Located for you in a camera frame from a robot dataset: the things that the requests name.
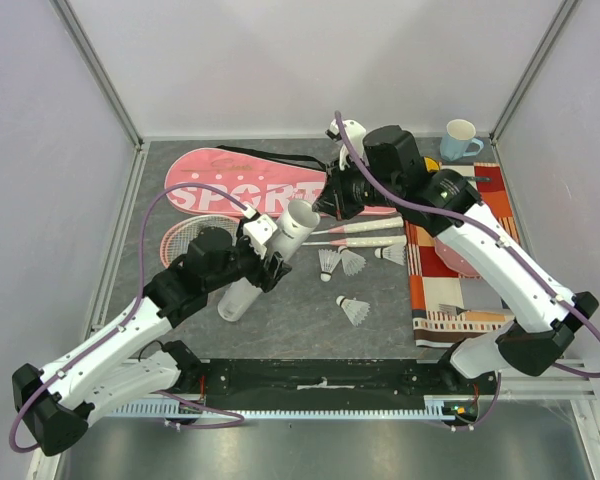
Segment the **white shuttlecock tube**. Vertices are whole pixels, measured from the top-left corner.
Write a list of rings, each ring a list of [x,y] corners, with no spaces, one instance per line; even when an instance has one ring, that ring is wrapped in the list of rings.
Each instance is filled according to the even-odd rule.
[[[270,291],[288,271],[288,261],[320,222],[320,215],[305,200],[291,200],[281,216],[268,215],[244,225],[243,232],[255,243],[263,260],[259,278],[240,279],[225,292],[218,304],[219,315],[228,322],[238,321],[261,293]]]

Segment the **white shuttlecock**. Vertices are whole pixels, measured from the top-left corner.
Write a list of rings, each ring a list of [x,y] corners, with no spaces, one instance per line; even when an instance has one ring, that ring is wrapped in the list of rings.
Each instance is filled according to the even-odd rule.
[[[364,269],[366,265],[366,259],[363,256],[353,252],[349,247],[340,246],[338,248],[338,253],[340,255],[342,268],[346,276],[356,275]]]
[[[387,260],[397,265],[405,265],[406,262],[404,245],[393,244],[386,247],[379,247],[375,249],[374,255],[378,259]]]
[[[340,262],[341,255],[337,250],[319,249],[320,279],[329,282],[333,272]]]
[[[370,304],[368,302],[350,299],[344,295],[336,298],[336,304],[355,327],[363,323],[370,311]]]

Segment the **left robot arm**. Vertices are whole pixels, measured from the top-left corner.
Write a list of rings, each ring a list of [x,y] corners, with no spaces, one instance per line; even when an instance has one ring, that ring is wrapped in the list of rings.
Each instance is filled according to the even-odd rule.
[[[12,376],[15,422],[26,425],[35,447],[54,456],[73,446],[99,418],[148,393],[196,388],[201,362],[181,341],[165,343],[126,373],[118,366],[202,310],[211,292],[241,279],[271,291],[290,272],[273,241],[276,225],[249,222],[239,237],[207,227],[185,253],[141,285],[139,296],[107,327],[63,357]]]

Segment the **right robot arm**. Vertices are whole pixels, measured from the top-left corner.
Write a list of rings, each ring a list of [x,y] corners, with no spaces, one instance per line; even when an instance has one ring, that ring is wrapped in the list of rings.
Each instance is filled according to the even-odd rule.
[[[460,173],[426,160],[410,132],[398,125],[366,131],[353,120],[334,120],[326,134],[342,145],[326,168],[314,210],[348,220],[367,207],[395,209],[466,260],[514,315],[495,332],[450,348],[437,371],[445,391],[461,393],[474,378],[506,367],[537,377],[591,325],[596,297],[552,279],[504,230],[479,191]]]

